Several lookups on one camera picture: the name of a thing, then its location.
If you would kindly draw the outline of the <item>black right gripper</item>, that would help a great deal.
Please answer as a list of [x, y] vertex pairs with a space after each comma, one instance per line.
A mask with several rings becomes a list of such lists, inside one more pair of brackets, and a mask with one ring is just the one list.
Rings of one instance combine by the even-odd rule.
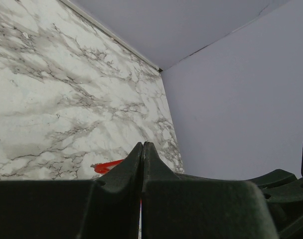
[[276, 169], [248, 180], [262, 192], [280, 239], [303, 239], [303, 149], [301, 175]]

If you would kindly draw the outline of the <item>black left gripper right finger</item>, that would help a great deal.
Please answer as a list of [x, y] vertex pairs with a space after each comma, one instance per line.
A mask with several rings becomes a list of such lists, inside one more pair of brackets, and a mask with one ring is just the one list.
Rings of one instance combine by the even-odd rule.
[[261, 190], [250, 181], [180, 179], [143, 147], [142, 238], [276, 239]]

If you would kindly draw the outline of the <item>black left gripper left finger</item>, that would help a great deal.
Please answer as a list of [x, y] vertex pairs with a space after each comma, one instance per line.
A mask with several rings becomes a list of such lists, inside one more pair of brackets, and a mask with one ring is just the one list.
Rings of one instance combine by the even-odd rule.
[[136, 239], [142, 150], [99, 179], [0, 181], [0, 239]]

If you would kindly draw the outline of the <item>red tagged silver key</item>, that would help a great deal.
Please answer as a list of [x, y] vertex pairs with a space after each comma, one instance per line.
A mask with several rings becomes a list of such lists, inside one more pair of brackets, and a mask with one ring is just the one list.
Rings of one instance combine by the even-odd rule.
[[116, 160], [116, 161], [111, 161], [111, 162], [106, 162], [106, 163], [97, 163], [97, 164], [92, 164], [91, 167], [94, 169], [94, 171], [98, 174], [106, 174], [108, 173], [111, 169], [119, 165], [121, 162], [124, 160]]

